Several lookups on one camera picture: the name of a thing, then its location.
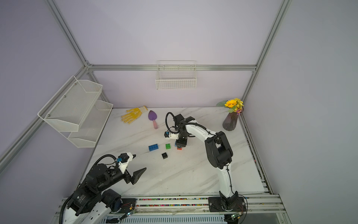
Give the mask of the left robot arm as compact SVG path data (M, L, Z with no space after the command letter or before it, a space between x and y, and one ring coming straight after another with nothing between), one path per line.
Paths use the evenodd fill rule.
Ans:
M122 153L119 156L106 154L97 159L83 181L65 200L60 209L60 224L99 224L110 214L120 214L118 222L132 215L136 199L123 199L111 189L120 181L135 185L146 168L130 174L129 163L136 156Z

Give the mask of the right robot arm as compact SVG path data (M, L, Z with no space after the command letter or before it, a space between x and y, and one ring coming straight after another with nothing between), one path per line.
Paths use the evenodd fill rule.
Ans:
M184 148L190 137L204 143L209 163L218 170L220 184L220 206L217 209L232 211L239 194L234 191L231 179L232 148L224 132L212 131L199 124L193 117L184 118L181 114L173 117L174 131L168 128L169 138L175 139L176 147Z

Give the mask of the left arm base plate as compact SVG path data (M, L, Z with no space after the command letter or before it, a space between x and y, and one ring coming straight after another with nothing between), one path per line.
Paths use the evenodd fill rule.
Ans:
M118 213L120 213L120 214L130 213L131 211L135 210L137 199L122 198L121 201L122 201L122 203L121 203L120 209L117 211Z

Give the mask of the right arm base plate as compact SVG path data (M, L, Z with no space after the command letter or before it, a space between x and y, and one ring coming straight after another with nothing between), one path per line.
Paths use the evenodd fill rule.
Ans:
M209 197L210 212L246 212L247 207L243 197Z

